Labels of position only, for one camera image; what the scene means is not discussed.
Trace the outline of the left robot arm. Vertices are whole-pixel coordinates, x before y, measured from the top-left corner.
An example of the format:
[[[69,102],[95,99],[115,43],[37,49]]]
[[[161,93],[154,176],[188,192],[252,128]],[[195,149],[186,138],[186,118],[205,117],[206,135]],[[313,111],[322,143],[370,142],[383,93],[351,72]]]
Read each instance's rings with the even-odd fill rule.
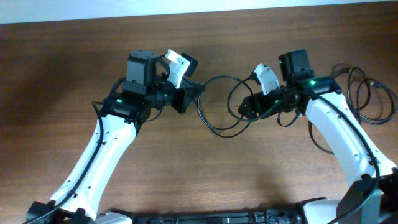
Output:
[[[92,103],[97,124],[74,169],[47,203],[30,206],[26,222],[132,223],[133,216],[118,209],[98,215],[103,192],[152,109],[171,106],[183,114],[204,92],[203,85],[189,79],[197,65],[190,55],[173,50],[163,55],[130,52],[126,76],[114,83],[103,101]]]

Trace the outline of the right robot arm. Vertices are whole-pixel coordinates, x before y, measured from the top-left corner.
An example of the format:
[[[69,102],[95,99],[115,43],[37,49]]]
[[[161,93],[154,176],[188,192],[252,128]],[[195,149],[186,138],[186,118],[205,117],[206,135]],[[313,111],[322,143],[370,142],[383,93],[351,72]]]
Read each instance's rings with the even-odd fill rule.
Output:
[[[315,198],[298,203],[300,223],[397,223],[397,166],[371,141],[347,104],[337,82],[316,77],[305,50],[279,56],[285,85],[259,64],[251,78],[262,91],[238,108],[249,122],[295,110],[306,116],[330,146],[349,185],[341,200]]]

